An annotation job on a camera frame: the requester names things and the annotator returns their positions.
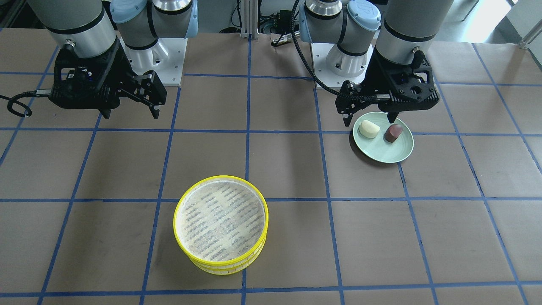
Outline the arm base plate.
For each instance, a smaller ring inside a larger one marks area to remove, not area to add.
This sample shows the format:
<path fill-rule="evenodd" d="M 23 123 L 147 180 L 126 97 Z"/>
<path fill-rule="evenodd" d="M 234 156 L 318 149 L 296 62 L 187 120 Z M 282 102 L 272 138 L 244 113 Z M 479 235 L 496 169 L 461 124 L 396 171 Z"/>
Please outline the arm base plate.
<path fill-rule="evenodd" d="M 120 42 L 135 73 L 155 71 L 164 86 L 180 86 L 188 39 L 159 38 L 147 50 L 132 50 Z"/>
<path fill-rule="evenodd" d="M 344 54 L 331 43 L 313 43 L 311 51 L 315 75 L 327 87 L 339 90 L 346 80 L 353 83 L 364 81 L 373 46 L 369 46 L 361 56 Z"/>

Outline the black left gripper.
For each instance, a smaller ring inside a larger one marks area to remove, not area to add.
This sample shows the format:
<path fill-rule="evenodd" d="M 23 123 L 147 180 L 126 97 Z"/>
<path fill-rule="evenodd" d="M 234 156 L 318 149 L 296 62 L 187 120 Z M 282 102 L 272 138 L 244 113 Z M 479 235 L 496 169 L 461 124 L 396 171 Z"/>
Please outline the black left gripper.
<path fill-rule="evenodd" d="M 426 54 L 414 51 L 413 55 L 412 62 L 395 64 L 375 51 L 364 81 L 344 81 L 335 106 L 345 127 L 350 127 L 354 114 L 373 104 L 394 124 L 401 112 L 429 110 L 439 102 Z"/>

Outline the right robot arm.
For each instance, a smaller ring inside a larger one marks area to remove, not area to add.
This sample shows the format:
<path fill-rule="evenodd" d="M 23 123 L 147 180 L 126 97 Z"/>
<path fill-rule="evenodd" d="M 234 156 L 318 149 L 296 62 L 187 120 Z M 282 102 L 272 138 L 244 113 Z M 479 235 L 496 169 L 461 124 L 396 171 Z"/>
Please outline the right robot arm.
<path fill-rule="evenodd" d="M 38 90 L 63 109 L 109 118 L 122 98 L 157 119 L 166 86 L 179 85 L 186 43 L 198 33 L 196 0 L 30 0 L 60 50 L 51 89 Z"/>

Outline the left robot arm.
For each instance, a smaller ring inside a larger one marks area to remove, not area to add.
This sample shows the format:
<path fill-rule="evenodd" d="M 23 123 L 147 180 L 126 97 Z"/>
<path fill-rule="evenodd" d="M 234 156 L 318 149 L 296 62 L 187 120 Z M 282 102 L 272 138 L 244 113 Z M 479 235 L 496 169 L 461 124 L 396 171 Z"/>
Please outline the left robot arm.
<path fill-rule="evenodd" d="M 336 96 L 346 127 L 356 112 L 373 104 L 394 123 L 401 112 L 428 110 L 440 100 L 427 52 L 452 4 L 389 0 L 382 15 L 368 0 L 304 0 L 300 37 L 293 43 L 313 80 Z M 327 65 L 344 78 L 339 90 L 319 79 L 299 40 L 332 44 Z"/>

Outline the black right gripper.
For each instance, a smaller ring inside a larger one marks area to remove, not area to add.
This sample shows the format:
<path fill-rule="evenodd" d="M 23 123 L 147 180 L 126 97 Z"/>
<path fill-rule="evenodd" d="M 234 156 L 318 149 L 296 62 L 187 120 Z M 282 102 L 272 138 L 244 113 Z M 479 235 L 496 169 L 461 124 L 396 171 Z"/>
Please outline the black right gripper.
<path fill-rule="evenodd" d="M 109 119 L 111 110 L 129 98 L 147 106 L 154 119 L 166 102 L 167 92 L 155 71 L 137 75 L 124 53 L 119 39 L 106 52 L 91 58 L 80 58 L 75 44 L 64 43 L 58 52 L 55 79 L 49 100 L 64 109 L 99 110 Z"/>

